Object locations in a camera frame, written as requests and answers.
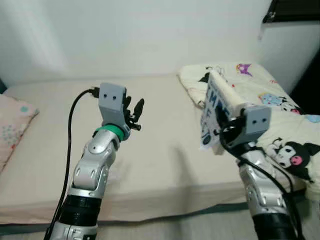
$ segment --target mattress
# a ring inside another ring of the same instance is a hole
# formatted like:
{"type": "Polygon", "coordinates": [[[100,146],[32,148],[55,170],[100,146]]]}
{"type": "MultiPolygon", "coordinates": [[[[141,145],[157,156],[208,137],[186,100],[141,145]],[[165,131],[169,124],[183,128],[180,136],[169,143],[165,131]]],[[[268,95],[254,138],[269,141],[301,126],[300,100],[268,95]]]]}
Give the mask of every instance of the mattress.
{"type": "MultiPolygon", "coordinates": [[[[32,83],[5,92],[39,114],[0,174],[0,224],[51,220],[65,174],[70,107],[101,82],[127,87],[131,102],[143,97],[145,105],[141,131],[121,143],[111,167],[100,221],[142,221],[245,201],[234,158],[200,149],[202,111],[176,76],[32,83]]],[[[101,122],[98,100],[84,96],[72,120],[70,174],[101,122]]]]}

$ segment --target polka dot pillow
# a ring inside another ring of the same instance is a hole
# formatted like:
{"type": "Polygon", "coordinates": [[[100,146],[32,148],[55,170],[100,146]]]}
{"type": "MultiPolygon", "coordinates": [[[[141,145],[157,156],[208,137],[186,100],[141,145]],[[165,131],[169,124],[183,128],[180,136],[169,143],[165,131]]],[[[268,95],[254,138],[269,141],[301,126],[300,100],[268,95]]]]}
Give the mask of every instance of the polka dot pillow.
{"type": "Polygon", "coordinates": [[[37,114],[31,104],[0,94],[0,173],[37,114]]]}

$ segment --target green ring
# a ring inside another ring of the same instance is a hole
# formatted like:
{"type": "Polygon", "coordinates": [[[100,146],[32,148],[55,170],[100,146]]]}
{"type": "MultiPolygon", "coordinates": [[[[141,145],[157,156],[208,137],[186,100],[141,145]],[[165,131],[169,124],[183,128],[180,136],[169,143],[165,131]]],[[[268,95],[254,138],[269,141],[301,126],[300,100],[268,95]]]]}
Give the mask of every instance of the green ring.
{"type": "Polygon", "coordinates": [[[113,132],[115,135],[118,136],[119,140],[120,141],[123,141],[124,140],[124,137],[125,137],[125,134],[124,132],[121,130],[121,128],[115,126],[115,125],[105,125],[105,126],[102,126],[102,127],[99,127],[96,129],[96,131],[99,131],[99,130],[109,130],[111,132],[113,132]]]}

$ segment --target floor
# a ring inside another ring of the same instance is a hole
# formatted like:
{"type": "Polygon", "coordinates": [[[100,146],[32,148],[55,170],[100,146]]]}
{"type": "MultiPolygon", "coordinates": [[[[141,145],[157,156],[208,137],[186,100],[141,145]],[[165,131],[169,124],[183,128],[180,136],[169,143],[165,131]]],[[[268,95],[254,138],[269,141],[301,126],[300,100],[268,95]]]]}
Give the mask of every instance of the floor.
{"type": "MultiPolygon", "coordinates": [[[[306,240],[320,236],[320,216],[310,204],[298,205],[306,240]]],[[[43,232],[0,236],[0,240],[42,240],[43,232]]],[[[98,240],[257,240],[248,210],[101,226],[98,240]]]]}

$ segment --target gray gripper housing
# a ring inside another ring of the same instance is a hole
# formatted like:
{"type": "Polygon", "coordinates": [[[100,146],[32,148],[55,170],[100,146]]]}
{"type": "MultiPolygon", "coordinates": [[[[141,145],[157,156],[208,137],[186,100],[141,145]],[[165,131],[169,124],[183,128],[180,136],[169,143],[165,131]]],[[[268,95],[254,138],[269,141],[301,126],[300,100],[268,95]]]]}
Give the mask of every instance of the gray gripper housing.
{"type": "Polygon", "coordinates": [[[126,124],[124,115],[124,99],[127,89],[111,83],[101,83],[99,90],[99,108],[102,115],[102,126],[115,125],[122,129],[123,140],[130,136],[130,128],[126,124]]]}

